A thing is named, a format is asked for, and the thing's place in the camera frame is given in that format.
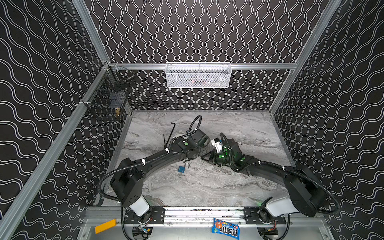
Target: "marble surface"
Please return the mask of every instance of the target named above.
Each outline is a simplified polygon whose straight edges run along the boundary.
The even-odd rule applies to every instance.
[[[201,114],[200,129],[211,139],[220,132],[234,138],[244,154],[289,166],[289,160],[267,112],[134,112],[118,163],[152,155],[163,148],[176,123],[174,135],[185,133]],[[287,190],[261,177],[246,176],[217,167],[200,158],[190,161],[184,174],[177,170],[183,162],[171,164],[144,182],[143,195],[151,205],[160,206],[258,206],[268,197],[288,195]],[[111,187],[107,192],[113,195]],[[118,203],[104,200],[103,206]]]

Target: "metal mounting plate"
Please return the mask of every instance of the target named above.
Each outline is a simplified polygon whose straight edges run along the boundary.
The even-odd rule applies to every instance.
[[[258,207],[245,207],[244,208],[244,219],[246,224],[258,224],[264,225],[262,221],[259,220],[259,211]],[[276,224],[286,224],[284,215],[276,217]]]
[[[152,207],[153,219],[148,224],[164,224],[164,213],[164,208]],[[140,224],[139,217],[135,214],[134,211],[129,211],[124,224]]]

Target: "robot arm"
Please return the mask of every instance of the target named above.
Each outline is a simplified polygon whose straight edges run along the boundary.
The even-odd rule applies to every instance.
[[[192,125],[199,119],[196,129]],[[184,159],[194,159],[201,156],[203,160],[218,166],[229,166],[233,171],[255,175],[266,178],[285,186],[290,197],[281,199],[268,198],[260,206],[259,216],[262,222],[271,222],[277,216],[286,213],[301,212],[306,216],[313,217],[317,212],[334,214],[340,207],[337,199],[319,183],[319,180],[305,166],[284,167],[271,162],[261,161],[253,156],[242,154],[234,139],[227,139],[220,134],[218,138],[211,141],[208,146],[209,137],[199,130],[201,116],[198,116],[189,127],[187,134],[175,137],[171,140],[169,147],[144,159],[131,161],[124,159],[118,169],[107,173],[98,184],[99,193],[109,199],[118,200],[124,207],[130,207],[142,222],[149,218],[151,209],[142,196],[143,181],[159,169]],[[113,175],[111,187],[117,195],[109,196],[101,190],[101,182],[108,176]],[[335,201],[336,211],[321,211],[326,195],[330,195]]]

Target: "black wavy patterned wall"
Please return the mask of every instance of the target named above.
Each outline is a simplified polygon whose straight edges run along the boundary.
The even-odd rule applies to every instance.
[[[289,70],[233,70],[228,88],[168,88],[164,71],[138,71],[135,110],[269,110]],[[117,76],[123,76],[120,70]]]
[[[292,63],[327,0],[86,0],[115,63]]]
[[[384,1],[344,0],[275,115],[293,159],[339,198],[338,240],[384,239],[383,62]]]
[[[1,219],[101,64],[71,1],[0,8]]]
[[[33,200],[12,239],[77,238],[87,206],[97,196],[126,116],[118,122],[97,122],[89,111]]]

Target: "yellow block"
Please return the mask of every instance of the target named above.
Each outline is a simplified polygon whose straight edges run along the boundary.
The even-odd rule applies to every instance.
[[[107,229],[114,227],[114,226],[116,226],[116,219],[113,219],[109,222],[103,223],[103,224],[95,227],[95,233],[96,234],[101,233]]]

